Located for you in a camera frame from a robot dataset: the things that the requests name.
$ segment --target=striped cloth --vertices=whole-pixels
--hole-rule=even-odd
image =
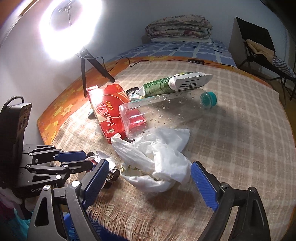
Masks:
[[[213,91],[218,102],[207,115],[181,126],[190,129],[182,153],[192,162],[199,160],[209,173],[233,188],[256,187],[271,240],[280,240],[296,204],[296,152],[276,91],[236,72],[178,61],[141,62],[120,72],[116,79],[127,90],[191,71],[214,74],[203,89]],[[101,134],[95,134],[96,123],[88,119],[89,109],[87,102],[73,113],[52,145],[65,151],[100,150],[119,167],[122,160]],[[222,241],[228,240],[236,210],[233,208]],[[176,184],[164,193],[143,193],[122,178],[99,193],[89,212],[109,231],[129,241],[196,241],[213,213],[193,181]]]
[[[296,78],[296,75],[295,75],[294,71],[292,70],[292,68],[285,61],[283,61],[281,58],[273,57],[272,58],[272,65],[275,66],[276,68],[278,68],[280,71],[282,71],[286,75],[288,75],[292,78]]]

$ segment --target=crumpled white plastic bag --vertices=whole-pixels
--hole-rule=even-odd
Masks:
[[[187,183],[191,162],[181,151],[189,136],[189,129],[158,128],[129,143],[117,133],[111,143],[124,161],[122,178],[144,192],[164,192],[176,181]]]

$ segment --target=metal bolt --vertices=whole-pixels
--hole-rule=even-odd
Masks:
[[[48,191],[50,189],[50,185],[45,185],[44,187],[43,187],[43,190],[44,191]]]
[[[71,183],[72,187],[78,187],[80,185],[80,182],[79,181],[74,181]]]
[[[249,189],[251,192],[257,192],[256,188],[254,188],[254,187],[249,187]]]
[[[221,185],[222,188],[229,188],[228,183],[221,183],[220,185]]]

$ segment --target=clear plastic bottle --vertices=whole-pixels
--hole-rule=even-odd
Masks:
[[[215,106],[217,97],[203,89],[158,95],[119,106],[127,138],[133,140],[157,127],[174,128],[178,124],[201,117]]]

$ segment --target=chair backrest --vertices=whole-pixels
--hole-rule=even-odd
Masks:
[[[266,28],[259,27],[238,17],[236,17],[236,19],[243,40],[246,41],[247,39],[250,39],[258,44],[262,44],[264,47],[269,48],[275,52],[274,44]]]

